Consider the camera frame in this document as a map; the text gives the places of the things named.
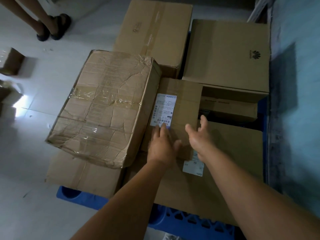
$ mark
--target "person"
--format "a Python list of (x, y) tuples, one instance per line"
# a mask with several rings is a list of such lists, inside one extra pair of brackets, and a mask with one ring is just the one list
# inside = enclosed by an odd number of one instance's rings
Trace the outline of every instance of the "person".
[[(190, 144), (208, 167), (248, 240), (320, 239), (317, 217), (237, 166), (214, 145), (203, 115), (200, 124), (197, 131), (186, 125)], [(147, 163), (71, 240), (143, 239), (161, 178), (175, 163), (180, 146), (179, 140), (171, 145), (165, 124), (161, 129), (156, 126)]]
[(46, 41), (49, 36), (60, 40), (70, 27), (71, 18), (65, 13), (52, 17), (45, 12), (38, 0), (18, 1), (33, 12), (39, 21), (32, 18), (15, 0), (0, 0), (0, 3), (33, 28), (39, 41)]

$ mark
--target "blue pallet edge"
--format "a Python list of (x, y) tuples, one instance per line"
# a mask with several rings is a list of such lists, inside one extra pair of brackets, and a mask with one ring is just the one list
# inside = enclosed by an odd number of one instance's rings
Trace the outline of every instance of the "blue pallet edge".
[[(95, 210), (100, 210), (108, 202), (104, 197), (64, 186), (59, 187), (57, 198)], [(200, 219), (197, 215), (158, 204), (152, 206), (148, 226), (188, 240), (231, 240), (235, 233), (232, 225)]]

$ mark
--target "black sandal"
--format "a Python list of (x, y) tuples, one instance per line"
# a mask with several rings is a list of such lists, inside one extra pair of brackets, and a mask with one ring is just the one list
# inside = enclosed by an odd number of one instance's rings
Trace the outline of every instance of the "black sandal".
[(49, 29), (43, 23), (42, 23), (42, 26), (43, 26), (43, 35), (37, 35), (37, 39), (41, 42), (48, 40), (50, 36)]
[[(62, 24), (62, 16), (65, 17), (65, 23)], [(57, 20), (58, 24), (58, 33), (57, 34), (50, 34), (51, 38), (53, 40), (59, 40), (61, 39), (71, 24), (71, 18), (69, 15), (66, 15), (65, 13), (60, 14), (59, 16), (54, 17), (54, 19)]]

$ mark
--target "person's left hand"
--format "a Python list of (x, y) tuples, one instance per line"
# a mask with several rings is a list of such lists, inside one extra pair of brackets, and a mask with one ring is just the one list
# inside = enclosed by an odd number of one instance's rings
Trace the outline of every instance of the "person's left hand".
[(152, 131), (147, 161), (158, 161), (168, 168), (174, 163), (181, 146), (181, 140), (171, 143), (169, 130), (165, 123), (161, 125), (161, 129), (156, 125)]

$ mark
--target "bare leg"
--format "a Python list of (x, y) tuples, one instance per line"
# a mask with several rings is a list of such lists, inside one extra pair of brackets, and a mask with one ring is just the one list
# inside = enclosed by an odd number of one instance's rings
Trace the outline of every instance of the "bare leg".
[(13, 12), (17, 17), (29, 24), (38, 35), (44, 32), (43, 25), (37, 20), (34, 20), (15, 0), (0, 0), (0, 3)]
[(45, 12), (38, 0), (19, 0), (26, 8), (36, 15), (41, 22), (46, 25), (51, 34), (58, 32), (58, 25), (51, 17)]

